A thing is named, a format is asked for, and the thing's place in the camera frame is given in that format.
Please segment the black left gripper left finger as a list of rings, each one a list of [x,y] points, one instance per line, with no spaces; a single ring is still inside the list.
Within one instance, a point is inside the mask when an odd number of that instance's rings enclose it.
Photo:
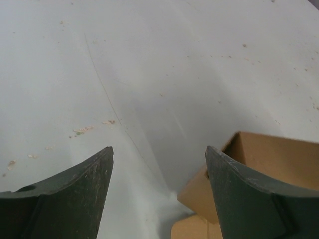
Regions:
[[[0,194],[2,239],[97,238],[113,169],[105,147],[82,163]]]

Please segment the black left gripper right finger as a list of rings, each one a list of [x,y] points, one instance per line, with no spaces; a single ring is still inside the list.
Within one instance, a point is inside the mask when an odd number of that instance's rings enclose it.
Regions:
[[[319,193],[269,177],[208,146],[206,165],[225,239],[317,239]]]

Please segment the brown cardboard paper box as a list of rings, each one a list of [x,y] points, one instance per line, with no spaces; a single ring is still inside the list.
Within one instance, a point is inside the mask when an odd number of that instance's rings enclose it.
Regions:
[[[319,191],[319,145],[315,142],[237,132],[219,151],[274,179]],[[171,228],[173,239],[223,239],[205,164],[177,197],[194,212]]]

